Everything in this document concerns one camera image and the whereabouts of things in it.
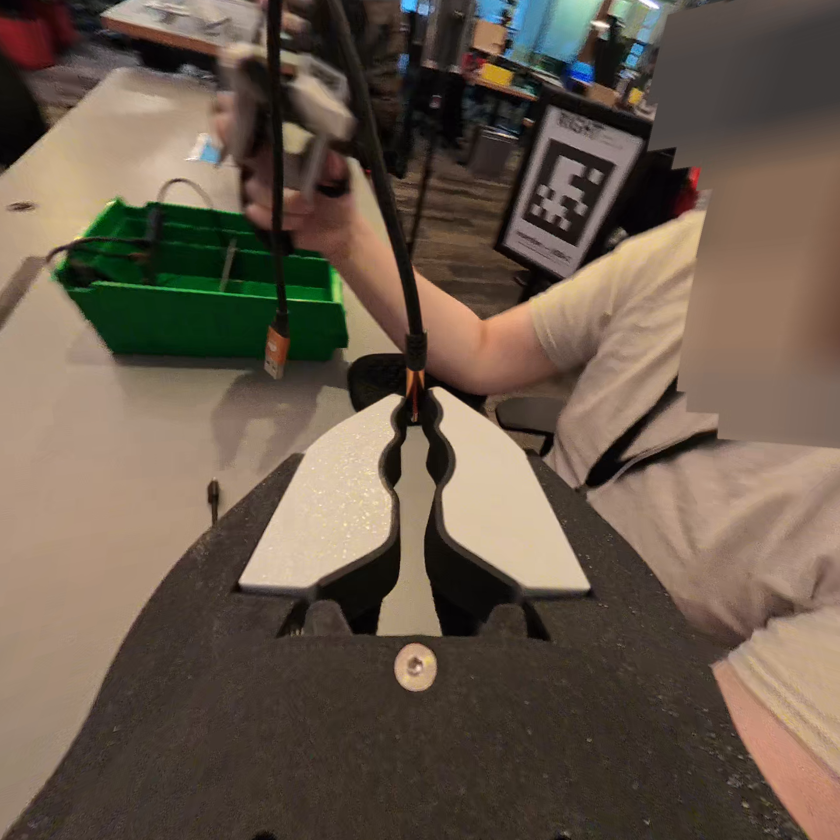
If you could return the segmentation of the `person's right forearm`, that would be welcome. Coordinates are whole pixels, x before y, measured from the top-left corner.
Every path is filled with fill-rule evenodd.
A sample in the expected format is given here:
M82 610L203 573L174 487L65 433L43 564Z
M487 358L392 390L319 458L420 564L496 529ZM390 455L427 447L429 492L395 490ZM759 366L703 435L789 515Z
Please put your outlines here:
M321 250L377 325L404 350L406 304L392 248L354 216L338 243ZM554 375L525 305L482 320L425 277L416 276L416 286L431 375L480 396L514 392Z

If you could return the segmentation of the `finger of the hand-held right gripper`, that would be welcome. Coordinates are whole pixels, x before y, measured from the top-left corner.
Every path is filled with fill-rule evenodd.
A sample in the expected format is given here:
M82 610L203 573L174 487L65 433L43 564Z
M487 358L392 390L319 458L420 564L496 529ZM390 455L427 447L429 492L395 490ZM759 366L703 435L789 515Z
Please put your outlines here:
M242 165L254 154L258 117L265 111L265 56L258 45L228 43L218 65L227 89L217 95L217 139L223 157Z

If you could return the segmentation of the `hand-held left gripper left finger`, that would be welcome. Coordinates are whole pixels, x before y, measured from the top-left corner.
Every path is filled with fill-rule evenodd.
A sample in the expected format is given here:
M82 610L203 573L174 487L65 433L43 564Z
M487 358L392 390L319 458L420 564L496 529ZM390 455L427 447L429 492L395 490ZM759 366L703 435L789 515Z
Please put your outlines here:
M317 599L377 561L395 562L363 598L382 599L400 564L403 397L342 421L302 455L244 571L243 592Z

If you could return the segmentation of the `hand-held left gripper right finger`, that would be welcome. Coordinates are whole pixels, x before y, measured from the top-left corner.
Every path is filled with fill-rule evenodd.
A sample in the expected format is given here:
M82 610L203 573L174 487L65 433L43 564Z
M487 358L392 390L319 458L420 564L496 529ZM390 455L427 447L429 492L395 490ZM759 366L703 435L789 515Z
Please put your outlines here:
M516 599L588 595L590 582L524 450L441 386L429 389L425 409L435 528L447 547Z

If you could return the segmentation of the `grey waste bin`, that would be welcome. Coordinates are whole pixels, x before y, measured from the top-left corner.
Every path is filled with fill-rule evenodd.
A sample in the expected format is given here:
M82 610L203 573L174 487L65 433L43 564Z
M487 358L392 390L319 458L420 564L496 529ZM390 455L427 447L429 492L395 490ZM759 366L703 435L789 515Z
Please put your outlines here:
M519 137L505 129L480 125L474 132L466 168L474 177L499 180L507 168L511 154L517 149Z

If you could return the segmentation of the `wooden background table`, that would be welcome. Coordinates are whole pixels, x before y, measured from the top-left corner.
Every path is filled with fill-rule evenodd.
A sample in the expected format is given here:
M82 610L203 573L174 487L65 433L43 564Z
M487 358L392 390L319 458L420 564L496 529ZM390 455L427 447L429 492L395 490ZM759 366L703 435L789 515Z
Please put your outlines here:
M230 43L264 44L264 15L257 2L124 1L100 14L101 26L125 37L148 68L209 74Z

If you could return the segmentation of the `black and white marker sign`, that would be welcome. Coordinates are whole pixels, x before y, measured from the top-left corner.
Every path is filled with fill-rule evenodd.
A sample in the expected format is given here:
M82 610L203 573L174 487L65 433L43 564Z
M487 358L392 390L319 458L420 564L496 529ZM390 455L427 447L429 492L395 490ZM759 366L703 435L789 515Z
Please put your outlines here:
M554 88L538 105L495 250L563 280L593 258L626 203L653 124Z

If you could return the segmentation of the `person's right hand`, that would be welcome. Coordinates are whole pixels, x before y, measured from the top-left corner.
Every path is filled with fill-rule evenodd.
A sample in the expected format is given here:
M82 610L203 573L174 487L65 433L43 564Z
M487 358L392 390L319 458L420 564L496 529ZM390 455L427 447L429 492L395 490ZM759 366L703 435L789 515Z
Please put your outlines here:
M256 157L239 168L240 202L243 213L258 230L267 233L272 220L271 152L262 148ZM350 189L350 168L336 152L329 152L322 168L319 189L311 199L285 188L282 223L291 243L298 249L335 257L347 244L355 214Z

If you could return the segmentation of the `green plastic bin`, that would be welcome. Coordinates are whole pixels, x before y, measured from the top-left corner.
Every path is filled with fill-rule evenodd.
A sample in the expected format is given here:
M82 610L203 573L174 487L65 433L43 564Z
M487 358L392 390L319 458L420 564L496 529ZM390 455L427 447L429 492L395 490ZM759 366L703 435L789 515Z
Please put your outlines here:
M118 197L81 240L52 275L113 354L263 358L275 261L245 216Z

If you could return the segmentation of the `black braided cable orange plugs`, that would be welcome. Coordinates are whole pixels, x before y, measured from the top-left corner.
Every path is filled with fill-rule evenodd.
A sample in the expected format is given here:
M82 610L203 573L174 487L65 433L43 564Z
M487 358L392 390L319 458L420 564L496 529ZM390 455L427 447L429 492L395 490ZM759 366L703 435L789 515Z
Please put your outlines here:
M362 43L362 36L366 32L364 4L363 2L352 3L352 18L348 16L344 2L321 2L321 5L326 8L326 11L322 13L323 21L316 31L317 41L322 45L328 45L332 53L337 53L340 59L338 68L327 65L326 70L336 70L339 75L338 82L348 84L348 93L336 92L332 98L340 105L350 105L350 121L358 125L357 128L350 128L350 143L353 142L355 133L359 133L360 149L371 171L374 195L381 210L402 285L407 323L403 352L406 367L406 400L411 408L412 420L417 420L425 391L427 336L415 272L385 164L380 118L377 116L371 94L370 72L358 50ZM288 345L287 291L282 265L283 257L288 251L282 228L285 162L282 128L284 94L281 91L280 82L280 34L283 9L283 2L266 2L264 32L267 47L268 139L261 140L256 148L260 151L266 145L270 149L272 163L268 231L275 261L277 305L276 316L269 334L277 337L283 345Z

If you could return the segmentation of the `person's torso in beige shirt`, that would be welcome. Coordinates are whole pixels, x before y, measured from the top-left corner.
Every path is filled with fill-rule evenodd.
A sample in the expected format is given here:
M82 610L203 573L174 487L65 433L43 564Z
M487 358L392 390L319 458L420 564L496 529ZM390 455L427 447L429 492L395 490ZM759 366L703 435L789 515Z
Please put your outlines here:
M692 413L676 378L705 214L627 239L530 300L538 341L576 374L548 461L647 563L680 611L730 647L717 673L768 717L745 737L814 837L838 838L838 452L729 442Z

